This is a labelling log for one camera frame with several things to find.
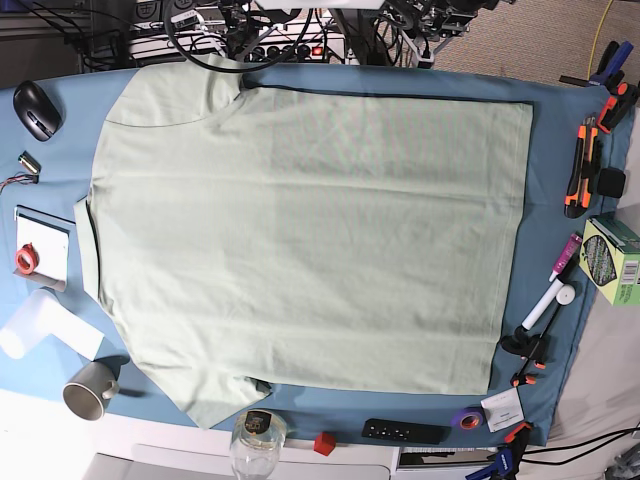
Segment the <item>light green T-shirt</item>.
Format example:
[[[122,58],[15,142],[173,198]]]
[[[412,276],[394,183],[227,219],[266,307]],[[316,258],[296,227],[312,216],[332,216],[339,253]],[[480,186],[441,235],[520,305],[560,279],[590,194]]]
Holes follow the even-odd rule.
[[[85,291],[202,428],[271,384],[483,395],[532,123],[527,103],[142,68],[74,209]]]

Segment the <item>black power strip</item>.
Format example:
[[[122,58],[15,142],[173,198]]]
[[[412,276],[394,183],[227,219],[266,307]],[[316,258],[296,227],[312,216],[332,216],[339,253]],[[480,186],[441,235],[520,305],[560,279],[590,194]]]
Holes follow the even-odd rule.
[[[250,63],[265,63],[274,60],[284,52],[290,50],[292,43],[258,45],[247,54],[236,56],[237,61]],[[335,63],[344,64],[345,58],[340,56],[329,44],[322,42],[307,42],[298,45],[284,62],[288,63]]]

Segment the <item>black remote control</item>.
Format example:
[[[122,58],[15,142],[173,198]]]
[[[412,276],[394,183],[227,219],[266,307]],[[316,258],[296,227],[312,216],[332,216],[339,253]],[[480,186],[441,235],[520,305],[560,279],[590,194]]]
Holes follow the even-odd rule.
[[[361,437],[402,443],[438,445],[446,439],[449,433],[449,427],[371,418],[365,422]]]

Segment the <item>red cube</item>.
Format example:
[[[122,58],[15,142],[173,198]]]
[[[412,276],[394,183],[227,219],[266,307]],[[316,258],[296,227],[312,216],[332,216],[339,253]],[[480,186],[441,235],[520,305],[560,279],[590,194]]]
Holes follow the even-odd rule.
[[[335,437],[327,432],[320,433],[314,440],[313,451],[329,456],[336,448],[337,441]]]

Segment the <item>clear glass jar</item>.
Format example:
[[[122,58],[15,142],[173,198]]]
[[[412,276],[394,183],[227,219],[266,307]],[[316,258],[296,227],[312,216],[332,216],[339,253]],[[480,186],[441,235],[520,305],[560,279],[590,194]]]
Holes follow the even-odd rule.
[[[252,409],[235,422],[230,461],[237,479],[267,479],[275,470],[288,433],[285,420],[275,412]]]

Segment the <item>purple tape roll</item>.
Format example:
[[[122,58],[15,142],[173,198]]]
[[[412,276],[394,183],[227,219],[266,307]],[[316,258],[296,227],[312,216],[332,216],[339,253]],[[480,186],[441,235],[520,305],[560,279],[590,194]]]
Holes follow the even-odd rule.
[[[480,428],[485,423],[485,412],[481,406],[466,407],[457,411],[450,421],[450,425],[461,431]]]

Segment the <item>black orange clamp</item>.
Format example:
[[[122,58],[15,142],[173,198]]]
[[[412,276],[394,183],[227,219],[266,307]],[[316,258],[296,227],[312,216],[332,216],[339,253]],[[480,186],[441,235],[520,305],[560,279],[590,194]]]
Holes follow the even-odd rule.
[[[555,302],[550,306],[552,306],[551,314],[540,332],[531,334],[531,330],[525,331],[519,325],[511,335],[505,335],[499,341],[502,350],[519,356],[523,361],[521,367],[511,376],[510,384],[513,387],[536,383],[537,375],[529,372],[531,366],[539,370],[546,368],[546,356],[550,344],[549,330],[561,309],[565,307]]]

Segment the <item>white marker pen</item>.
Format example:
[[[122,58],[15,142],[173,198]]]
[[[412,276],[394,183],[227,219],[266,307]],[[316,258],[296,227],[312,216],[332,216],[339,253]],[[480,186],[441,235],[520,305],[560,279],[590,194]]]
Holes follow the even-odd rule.
[[[532,329],[532,327],[537,323],[537,321],[542,317],[543,313],[553,302],[558,304],[555,300],[556,294],[563,285],[572,285],[569,283],[569,277],[576,266],[577,261],[571,259],[566,269],[553,282],[549,282],[549,287],[547,288],[547,290],[544,292],[544,294],[537,301],[532,310],[528,313],[528,315],[521,323],[521,327],[525,331],[529,331]]]

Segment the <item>white paper card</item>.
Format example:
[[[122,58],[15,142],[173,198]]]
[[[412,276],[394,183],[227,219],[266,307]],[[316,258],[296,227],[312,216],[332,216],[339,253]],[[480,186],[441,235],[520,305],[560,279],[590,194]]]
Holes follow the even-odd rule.
[[[481,401],[489,431],[495,433],[524,420],[516,387],[487,397]]]

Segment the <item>white round cap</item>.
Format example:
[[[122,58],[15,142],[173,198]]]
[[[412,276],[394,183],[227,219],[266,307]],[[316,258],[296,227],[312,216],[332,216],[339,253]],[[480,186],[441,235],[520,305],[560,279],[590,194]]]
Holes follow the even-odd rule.
[[[566,306],[573,302],[576,297],[575,289],[572,285],[563,285],[556,294],[555,300],[559,305]]]

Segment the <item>purple tube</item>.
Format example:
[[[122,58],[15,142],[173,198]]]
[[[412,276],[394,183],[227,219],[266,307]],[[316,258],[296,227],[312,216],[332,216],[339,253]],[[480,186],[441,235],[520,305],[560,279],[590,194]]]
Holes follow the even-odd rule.
[[[554,263],[548,281],[553,282],[567,267],[573,255],[579,250],[582,244],[582,237],[577,233],[572,233],[558,259]]]

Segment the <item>orange black utility knife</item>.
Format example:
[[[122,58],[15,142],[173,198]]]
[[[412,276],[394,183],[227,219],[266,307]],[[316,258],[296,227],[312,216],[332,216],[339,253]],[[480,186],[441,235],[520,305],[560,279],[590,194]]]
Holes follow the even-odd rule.
[[[587,116],[579,127],[571,177],[568,183],[564,215],[577,219],[589,208],[601,169],[602,141],[594,115]]]

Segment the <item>white notepad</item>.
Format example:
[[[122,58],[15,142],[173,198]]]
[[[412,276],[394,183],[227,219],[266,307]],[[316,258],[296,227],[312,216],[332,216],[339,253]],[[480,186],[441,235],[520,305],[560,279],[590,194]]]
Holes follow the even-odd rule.
[[[39,264],[30,275],[14,274],[41,286],[64,292],[67,286],[68,258],[71,232],[75,223],[23,205],[14,209],[16,251],[32,243],[39,256]]]

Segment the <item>grey mug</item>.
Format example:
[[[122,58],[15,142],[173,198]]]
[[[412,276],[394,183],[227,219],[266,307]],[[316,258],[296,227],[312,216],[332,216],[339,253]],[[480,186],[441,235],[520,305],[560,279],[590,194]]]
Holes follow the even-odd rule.
[[[120,387],[112,370],[101,362],[80,369],[63,387],[62,398],[68,409],[86,421],[100,420]]]

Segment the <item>green cardboard box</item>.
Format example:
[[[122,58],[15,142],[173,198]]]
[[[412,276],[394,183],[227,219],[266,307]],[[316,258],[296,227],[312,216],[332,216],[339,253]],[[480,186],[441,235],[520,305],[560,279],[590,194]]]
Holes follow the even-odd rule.
[[[585,222],[579,266],[612,306],[639,305],[639,236],[612,214]]]

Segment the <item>blue black clamp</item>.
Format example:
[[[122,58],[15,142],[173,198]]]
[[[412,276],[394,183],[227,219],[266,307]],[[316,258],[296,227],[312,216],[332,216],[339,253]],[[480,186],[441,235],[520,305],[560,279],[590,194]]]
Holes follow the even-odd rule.
[[[533,426],[522,422],[506,437],[504,445],[493,455],[490,465],[465,476],[466,480],[515,479]]]

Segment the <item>red tape roll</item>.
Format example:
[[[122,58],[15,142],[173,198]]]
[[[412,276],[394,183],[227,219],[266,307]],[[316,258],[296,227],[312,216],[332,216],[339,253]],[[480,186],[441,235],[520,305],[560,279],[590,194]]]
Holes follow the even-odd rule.
[[[15,254],[15,264],[23,275],[32,274],[39,264],[39,256],[32,243],[24,244]]]

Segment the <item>black square box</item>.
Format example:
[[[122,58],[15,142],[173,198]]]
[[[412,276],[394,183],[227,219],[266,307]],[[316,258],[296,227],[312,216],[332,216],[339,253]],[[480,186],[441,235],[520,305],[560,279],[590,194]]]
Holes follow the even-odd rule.
[[[596,190],[600,196],[620,199],[624,193],[625,184],[625,172],[608,167],[600,171]]]

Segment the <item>small battery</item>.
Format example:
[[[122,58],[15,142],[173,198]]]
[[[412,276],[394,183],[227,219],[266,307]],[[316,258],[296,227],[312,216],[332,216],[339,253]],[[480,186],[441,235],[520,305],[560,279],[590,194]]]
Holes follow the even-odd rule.
[[[35,175],[35,176],[40,175],[41,165],[26,151],[24,151],[22,154],[19,155],[18,162],[31,175]]]

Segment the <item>black computer mouse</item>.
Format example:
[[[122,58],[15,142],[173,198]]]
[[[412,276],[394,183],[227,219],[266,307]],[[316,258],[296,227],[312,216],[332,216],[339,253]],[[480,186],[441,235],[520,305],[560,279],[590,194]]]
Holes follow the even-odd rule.
[[[23,81],[16,87],[13,108],[23,126],[39,142],[51,139],[62,125],[60,112],[33,81]]]

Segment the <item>blue orange clamp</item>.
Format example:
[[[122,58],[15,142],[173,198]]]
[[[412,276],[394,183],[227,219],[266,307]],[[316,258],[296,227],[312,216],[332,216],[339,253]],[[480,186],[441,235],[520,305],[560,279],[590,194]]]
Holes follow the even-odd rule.
[[[610,96],[597,116],[596,125],[609,134],[623,118],[636,106],[639,100],[639,85],[624,80],[623,64],[632,53],[634,46],[628,42],[611,41],[605,49],[598,68],[588,79],[561,75],[559,81],[577,87],[603,86]]]

